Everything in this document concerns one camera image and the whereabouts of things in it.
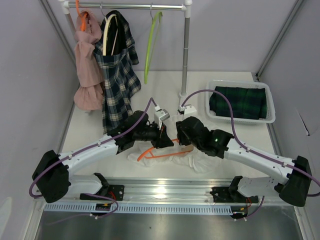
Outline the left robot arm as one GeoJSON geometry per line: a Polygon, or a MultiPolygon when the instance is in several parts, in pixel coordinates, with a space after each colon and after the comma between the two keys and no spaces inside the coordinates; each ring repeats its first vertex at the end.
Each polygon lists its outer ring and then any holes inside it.
{"type": "Polygon", "coordinates": [[[32,179],[41,197],[51,204],[67,195],[79,195],[81,200],[120,200],[101,173],[88,177],[76,173],[97,161],[116,156],[130,148],[135,142],[149,142],[156,149],[172,147],[164,121],[170,117],[165,109],[156,109],[154,121],[149,122],[146,112],[135,111],[118,127],[109,131],[101,139],[83,148],[67,153],[47,151],[41,158],[32,179]]]}

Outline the orange plastic hanger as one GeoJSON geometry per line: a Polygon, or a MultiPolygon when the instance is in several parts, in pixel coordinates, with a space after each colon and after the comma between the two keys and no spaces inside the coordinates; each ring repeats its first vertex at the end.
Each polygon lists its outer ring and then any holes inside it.
{"type": "Polygon", "coordinates": [[[165,148],[155,148],[151,147],[144,151],[138,158],[137,162],[140,162],[142,159],[152,160],[152,159],[159,159],[159,158],[168,158],[173,156],[182,156],[186,155],[190,152],[178,152],[179,150],[179,140],[172,139],[174,146],[169,147],[169,150],[165,148]]]}

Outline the white ruffled skirt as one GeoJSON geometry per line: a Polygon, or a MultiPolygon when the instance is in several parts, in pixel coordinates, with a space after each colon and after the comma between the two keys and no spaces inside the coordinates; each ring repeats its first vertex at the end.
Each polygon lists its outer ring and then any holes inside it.
{"type": "MultiPolygon", "coordinates": [[[[166,125],[166,130],[169,138],[177,139],[177,129],[176,122],[184,120],[183,115],[173,115],[164,123],[166,125]]],[[[137,158],[147,149],[151,148],[152,145],[149,142],[139,141],[137,143],[137,149],[130,153],[127,159],[130,162],[138,164],[139,166],[144,167],[154,167],[164,163],[173,163],[179,166],[186,166],[193,169],[194,172],[198,174],[205,174],[212,172],[215,168],[219,167],[222,163],[222,160],[218,157],[211,157],[207,154],[201,152],[196,147],[194,147],[193,151],[187,153],[185,155],[180,156],[171,156],[171,157],[163,157],[157,159],[142,159],[137,162],[137,158]]]]}

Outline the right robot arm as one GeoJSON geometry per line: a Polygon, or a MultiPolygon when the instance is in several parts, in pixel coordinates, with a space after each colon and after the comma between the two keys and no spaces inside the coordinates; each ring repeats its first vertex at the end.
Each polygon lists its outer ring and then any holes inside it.
{"type": "Polygon", "coordinates": [[[221,129],[209,130],[196,117],[190,116],[176,124],[180,145],[193,145],[210,157],[235,161],[264,173],[265,177],[236,176],[228,189],[234,202],[245,197],[276,196],[295,207],[304,207],[311,185],[309,161],[273,155],[246,145],[221,129]]]}

